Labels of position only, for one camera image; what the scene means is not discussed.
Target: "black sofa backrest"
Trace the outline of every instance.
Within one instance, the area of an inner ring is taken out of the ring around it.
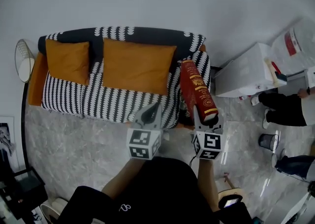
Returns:
[[[54,39],[61,43],[90,42],[90,69],[95,62],[103,59],[103,40],[111,38],[127,42],[177,46],[170,72],[177,66],[177,61],[186,58],[199,50],[205,37],[191,32],[146,28],[146,27],[99,27],[58,32],[42,36],[38,40],[38,50],[46,55],[46,39]]]

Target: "hand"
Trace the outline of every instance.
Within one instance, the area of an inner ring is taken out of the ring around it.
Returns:
[[[300,89],[299,92],[297,93],[297,95],[301,98],[304,99],[307,96],[309,96],[309,94],[307,93],[306,89]]]

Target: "black and white patterned sofa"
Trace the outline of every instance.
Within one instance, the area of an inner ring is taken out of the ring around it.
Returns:
[[[176,45],[168,76],[168,95],[103,87],[104,38],[143,44]],[[63,43],[90,42],[90,84],[82,86],[60,80],[50,76],[48,72],[41,105],[47,110],[124,123],[132,121],[140,108],[159,102],[162,105],[162,127],[174,128],[178,123],[181,101],[179,61],[192,59],[210,88],[210,60],[206,52],[199,51],[205,40],[199,34],[143,27],[80,29],[41,37],[38,49],[43,55],[46,55],[46,39]]]

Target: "orange throw pillow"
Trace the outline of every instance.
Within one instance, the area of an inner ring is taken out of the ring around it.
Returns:
[[[103,86],[167,95],[168,70],[176,46],[104,40]]]
[[[89,84],[89,43],[60,43],[46,40],[47,62],[52,77]]]

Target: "striped sofa cushion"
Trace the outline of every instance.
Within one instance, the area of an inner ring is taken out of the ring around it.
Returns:
[[[83,85],[54,78],[48,72],[41,106],[82,117]]]
[[[190,57],[210,86],[210,60],[205,52],[197,51]],[[180,67],[168,76],[168,95],[107,88],[102,86],[103,62],[95,63],[90,74],[90,84],[83,93],[83,114],[90,117],[124,123],[133,121],[136,112],[150,103],[162,105],[162,127],[174,128],[178,122],[180,103]]]

